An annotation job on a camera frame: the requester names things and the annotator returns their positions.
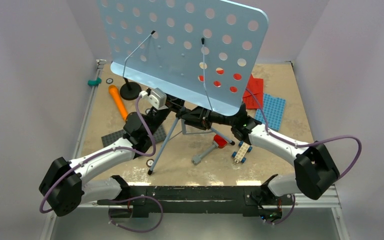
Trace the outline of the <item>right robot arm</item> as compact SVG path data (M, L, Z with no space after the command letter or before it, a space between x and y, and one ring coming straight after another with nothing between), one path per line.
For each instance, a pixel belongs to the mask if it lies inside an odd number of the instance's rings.
M268 204L287 194L304 194L318 200L340 177L327 147L321 142L308 144L284 135L274 135L265 124L248 115L245 104L238 112L225 116L197 106L176 114L186 125L208 130L213 123L230 126L234 137L252 147L265 149L282 158L294 168L288 175L272 175L261 185L260 196Z

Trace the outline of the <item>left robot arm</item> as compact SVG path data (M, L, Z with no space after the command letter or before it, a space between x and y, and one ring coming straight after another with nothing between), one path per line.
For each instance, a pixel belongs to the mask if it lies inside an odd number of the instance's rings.
M147 114L142 114L139 110L130 113L123 127L124 135L114 143L84 157L55 159L38 188L43 196L39 212L54 212L63 217L82 203L98 200L110 200L118 205L126 203L129 191L123 186L120 176L104 181L93 179L106 170L139 156L153 156L156 153L154 132L169 113L180 111L183 106L184 100L169 95L163 100L162 109L153 106Z

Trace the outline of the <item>black microphone stand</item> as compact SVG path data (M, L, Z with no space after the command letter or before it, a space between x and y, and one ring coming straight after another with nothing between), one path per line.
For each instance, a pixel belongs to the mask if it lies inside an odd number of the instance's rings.
M123 80L125 83L119 90L121 98L127 101L137 99L140 92L142 91L142 87L134 81L129 81L126 77L123 77Z

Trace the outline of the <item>orange toy microphone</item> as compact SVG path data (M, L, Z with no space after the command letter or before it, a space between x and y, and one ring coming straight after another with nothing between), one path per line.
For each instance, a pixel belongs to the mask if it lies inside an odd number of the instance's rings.
M116 105L116 107L117 107L117 109L118 109L122 119L124 121L126 121L129 113L128 113L128 111L127 111L127 109L126 109L126 107L125 107L125 105L124 105L124 103L122 101L122 98L121 98L121 95L119 93L118 88L115 85L110 85L108 87L108 92L111 95L111 97L112 97L112 99L113 99L113 101L114 101L114 103L115 103L115 105Z

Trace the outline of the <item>light blue music stand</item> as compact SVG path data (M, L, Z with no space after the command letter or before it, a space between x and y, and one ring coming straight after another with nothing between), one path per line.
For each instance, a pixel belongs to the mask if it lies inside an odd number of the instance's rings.
M232 116L244 104L269 25L261 9L228 0L99 0L97 6L113 74L182 99L184 109Z

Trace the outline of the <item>red sheet music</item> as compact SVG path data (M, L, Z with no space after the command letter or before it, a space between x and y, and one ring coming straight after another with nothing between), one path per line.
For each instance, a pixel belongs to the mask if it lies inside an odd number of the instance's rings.
M220 76L224 75L225 71L223 68L221 67L218 67L216 69L216 73ZM239 73L235 73L233 76L233 79L235 81L240 81L243 79L242 75L239 74ZM197 79L200 81L200 82L204 82L205 78L203 75L199 75L197 77ZM221 87L221 82L220 81L213 81L213 82L210 82L212 83L215 87L219 88ZM255 78L252 74L249 76L248 78L248 81L247 81L247 86L246 88L248 90L251 91L252 94L254 95L260 95L260 94L263 94L264 92L264 80L262 78ZM245 90L245 92L243 93L243 98L246 98L248 96L251 96L251 93L249 93L247 90Z
M246 105L247 110L256 110L260 109L261 107L264 106L264 94L263 93L258 93L254 95L247 95L242 97L242 101Z

